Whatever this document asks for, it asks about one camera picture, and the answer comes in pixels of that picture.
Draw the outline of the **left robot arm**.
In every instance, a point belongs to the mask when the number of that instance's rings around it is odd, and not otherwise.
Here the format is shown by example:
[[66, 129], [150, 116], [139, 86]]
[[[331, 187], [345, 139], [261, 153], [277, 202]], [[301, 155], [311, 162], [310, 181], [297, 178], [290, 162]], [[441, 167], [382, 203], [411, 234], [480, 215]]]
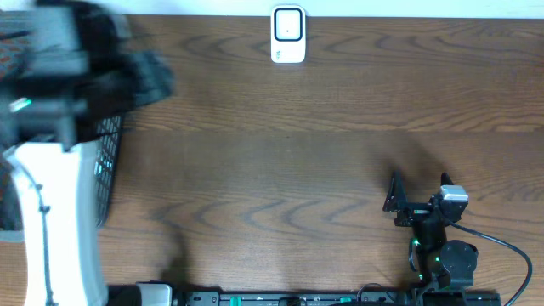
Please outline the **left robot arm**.
[[126, 20], [84, 1], [19, 14], [29, 46], [1, 81], [3, 160], [18, 196], [28, 305], [173, 305], [171, 285], [109, 285], [99, 258], [99, 123], [168, 98], [173, 75], [130, 51]]

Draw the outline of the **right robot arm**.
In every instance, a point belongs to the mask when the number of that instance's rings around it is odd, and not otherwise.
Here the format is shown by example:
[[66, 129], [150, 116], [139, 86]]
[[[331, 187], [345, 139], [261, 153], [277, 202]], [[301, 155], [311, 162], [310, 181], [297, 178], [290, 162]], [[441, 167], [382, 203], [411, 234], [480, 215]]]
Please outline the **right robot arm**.
[[385, 212], [395, 213], [394, 225], [409, 227], [413, 232], [410, 255], [418, 265], [425, 284], [435, 290], [461, 290], [473, 284], [478, 250], [464, 241], [449, 240], [446, 228], [456, 224], [468, 205], [468, 193], [442, 173], [439, 191], [426, 202], [409, 201], [400, 173], [392, 174], [383, 205]]

